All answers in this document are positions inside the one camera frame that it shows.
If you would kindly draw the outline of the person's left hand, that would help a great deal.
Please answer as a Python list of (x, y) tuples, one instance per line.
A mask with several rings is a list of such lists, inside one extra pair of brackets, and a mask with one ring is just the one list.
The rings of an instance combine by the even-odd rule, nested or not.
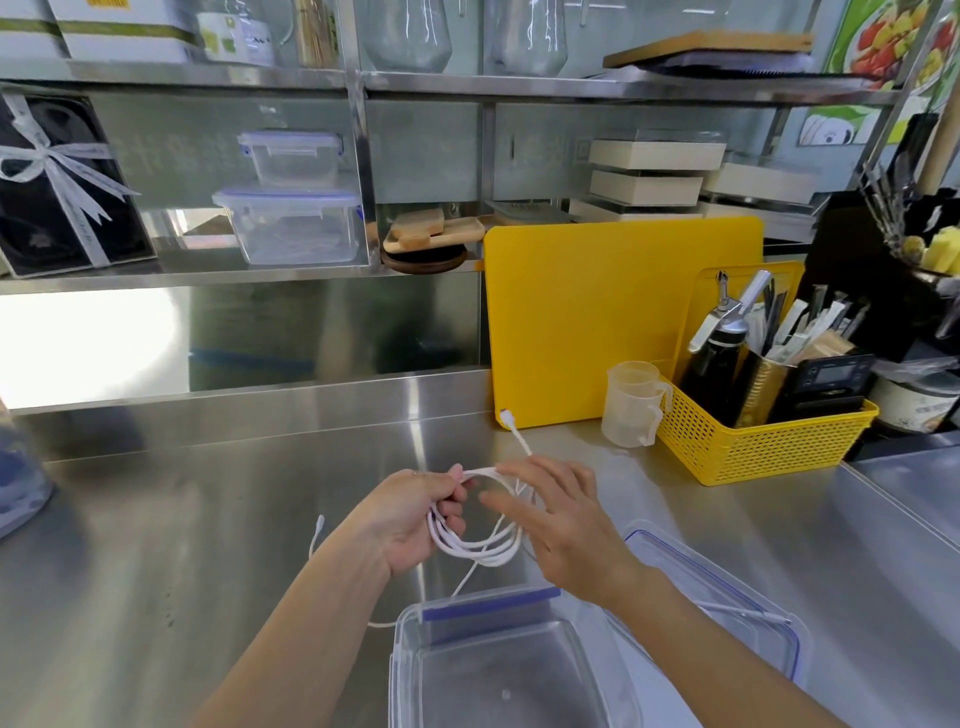
[(466, 532), (464, 491), (424, 491), (423, 471), (403, 469), (389, 475), (345, 520), (358, 542), (372, 547), (391, 577), (423, 564), (435, 548), (427, 516), (437, 509), (441, 522), (456, 536)]

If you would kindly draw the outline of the person's right forearm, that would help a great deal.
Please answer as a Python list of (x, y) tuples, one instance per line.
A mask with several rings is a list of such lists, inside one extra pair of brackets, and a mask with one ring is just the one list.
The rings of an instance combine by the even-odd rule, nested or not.
[(596, 601), (626, 625), (702, 728), (850, 728), (659, 570), (619, 566)]

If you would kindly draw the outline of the person's left forearm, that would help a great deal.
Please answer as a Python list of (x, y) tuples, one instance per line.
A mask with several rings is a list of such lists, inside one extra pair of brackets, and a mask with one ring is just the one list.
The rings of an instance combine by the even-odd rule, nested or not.
[(392, 574), (384, 546), (371, 527), (337, 528), (190, 728), (328, 728)]

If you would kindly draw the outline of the clear plastic storage container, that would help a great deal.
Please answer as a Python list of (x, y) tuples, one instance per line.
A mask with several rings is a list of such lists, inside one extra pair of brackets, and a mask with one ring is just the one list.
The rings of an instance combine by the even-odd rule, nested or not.
[(642, 728), (606, 613), (520, 585), (414, 604), (394, 625), (389, 728)]

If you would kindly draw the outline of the light wooden serving tray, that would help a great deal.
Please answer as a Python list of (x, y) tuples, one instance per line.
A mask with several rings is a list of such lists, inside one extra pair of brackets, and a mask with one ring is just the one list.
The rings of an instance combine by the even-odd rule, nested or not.
[(478, 218), (448, 219), (440, 208), (429, 208), (397, 216), (382, 247), (397, 255), (473, 244), (485, 236), (486, 227)]

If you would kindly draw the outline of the cream flat box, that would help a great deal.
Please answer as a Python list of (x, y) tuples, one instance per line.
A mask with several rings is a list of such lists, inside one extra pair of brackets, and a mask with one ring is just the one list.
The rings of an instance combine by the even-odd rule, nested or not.
[(589, 194), (629, 208), (690, 208), (699, 199), (702, 175), (627, 174), (594, 170)]
[(815, 168), (763, 156), (729, 155), (702, 181), (702, 192), (789, 205), (807, 205), (819, 179)]
[(567, 213), (578, 223), (637, 222), (644, 220), (701, 219), (696, 206), (630, 206), (614, 200), (590, 197), (570, 199)]
[(720, 141), (591, 141), (588, 162), (594, 166), (633, 171), (707, 172), (724, 160), (726, 143)]

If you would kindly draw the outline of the bundle of wrapped utensils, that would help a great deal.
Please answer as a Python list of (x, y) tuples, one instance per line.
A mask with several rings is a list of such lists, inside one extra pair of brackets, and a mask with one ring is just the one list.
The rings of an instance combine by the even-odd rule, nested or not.
[(788, 306), (786, 299), (787, 293), (770, 283), (746, 313), (747, 350), (782, 365), (800, 363), (823, 336), (849, 342), (871, 308), (869, 299), (854, 299), (826, 284), (814, 284), (809, 300), (795, 298)]

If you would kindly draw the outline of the small yellow cutting board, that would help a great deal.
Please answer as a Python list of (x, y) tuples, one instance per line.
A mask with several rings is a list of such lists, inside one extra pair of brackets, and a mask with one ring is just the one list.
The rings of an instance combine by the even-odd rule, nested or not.
[(669, 380), (679, 384), (692, 356), (689, 351), (690, 340), (700, 329), (707, 315), (719, 302), (719, 289), (716, 277), (720, 271), (726, 272), (727, 289), (732, 297), (738, 297), (750, 283), (757, 271), (768, 270), (773, 275), (775, 292), (785, 293), (784, 309), (788, 310), (797, 296), (799, 284), (805, 271), (805, 265), (799, 261), (780, 261), (772, 263), (751, 263), (702, 269), (694, 278), (692, 293), (688, 300), (688, 309), (683, 320), (681, 334), (676, 346), (673, 370)]

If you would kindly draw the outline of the small clear blue-lidded container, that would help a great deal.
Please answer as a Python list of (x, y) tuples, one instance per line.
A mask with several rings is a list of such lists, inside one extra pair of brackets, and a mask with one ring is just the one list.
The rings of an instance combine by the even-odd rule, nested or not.
[(337, 132), (258, 129), (240, 133), (237, 141), (263, 188), (330, 190), (338, 184), (345, 145)]

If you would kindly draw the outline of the stainless steel shelf rack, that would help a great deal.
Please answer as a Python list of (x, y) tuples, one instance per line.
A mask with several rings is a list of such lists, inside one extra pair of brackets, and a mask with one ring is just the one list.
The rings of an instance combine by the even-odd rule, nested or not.
[[(647, 72), (637, 80), (535, 78), (492, 75), (450, 75), (367, 70), (354, 2), (338, 17), (342, 67), (258, 67), (224, 63), (164, 63), (102, 59), (39, 58), (17, 60), (0, 56), (0, 91), (26, 95), (94, 93), (199, 93), (237, 96), (305, 95), (342, 99), (349, 109), (354, 158), (364, 216), (376, 220), (374, 166), (371, 159), (368, 105), (372, 100), (397, 102), (471, 102), (481, 106), (478, 137), (480, 202), (494, 198), (495, 133), (500, 104), (600, 104), (630, 106), (707, 106), (773, 108), (763, 154), (770, 154), (788, 112), (798, 107), (858, 104), (879, 109), (879, 116), (859, 164), (875, 163), (895, 123), (910, 99), (933, 43), (934, 29), (945, 0), (931, 0), (929, 16), (906, 55), (894, 87), (882, 91), (844, 88), (824, 78), (692, 79)], [(356, 262), (320, 266), (251, 266), (234, 248), (184, 249), (180, 246), (183, 217), (176, 210), (146, 215), (154, 224), (154, 259), (115, 268), (94, 269), (30, 278), (0, 277), (0, 296), (90, 292), (202, 285), (279, 284), (343, 278), (394, 276), (381, 260), (378, 233), (366, 229), (366, 248)]]

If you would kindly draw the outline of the clear bluish water bottle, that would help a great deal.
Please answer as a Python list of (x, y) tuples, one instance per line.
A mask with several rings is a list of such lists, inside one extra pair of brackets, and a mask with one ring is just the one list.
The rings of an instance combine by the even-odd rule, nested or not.
[(37, 516), (53, 493), (54, 482), (0, 399), (0, 540)]

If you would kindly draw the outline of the metal holder with kitchen utensils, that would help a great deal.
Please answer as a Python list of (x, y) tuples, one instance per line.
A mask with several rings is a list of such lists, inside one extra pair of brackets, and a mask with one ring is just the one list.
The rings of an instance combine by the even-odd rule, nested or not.
[(891, 255), (910, 265), (922, 260), (926, 244), (906, 232), (906, 213), (921, 199), (916, 169), (939, 122), (936, 112), (914, 115), (885, 169), (863, 167), (858, 189)]

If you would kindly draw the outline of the white printed paper box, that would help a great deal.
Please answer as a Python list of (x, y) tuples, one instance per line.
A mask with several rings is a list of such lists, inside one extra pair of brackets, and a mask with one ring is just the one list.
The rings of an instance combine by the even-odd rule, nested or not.
[(267, 23), (214, 11), (198, 12), (196, 18), (201, 48), (210, 62), (252, 67), (278, 65)]

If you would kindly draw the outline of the yellow sponge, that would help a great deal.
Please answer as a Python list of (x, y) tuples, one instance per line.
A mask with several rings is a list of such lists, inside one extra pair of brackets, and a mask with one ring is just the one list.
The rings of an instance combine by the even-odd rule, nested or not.
[(960, 277), (960, 226), (949, 225), (937, 231), (919, 266), (929, 272)]

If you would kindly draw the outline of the black flat tray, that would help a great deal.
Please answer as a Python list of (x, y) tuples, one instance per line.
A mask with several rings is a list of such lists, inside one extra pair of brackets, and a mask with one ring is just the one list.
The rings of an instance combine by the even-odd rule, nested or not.
[(699, 78), (780, 77), (814, 72), (809, 53), (696, 49), (636, 61), (660, 74)]

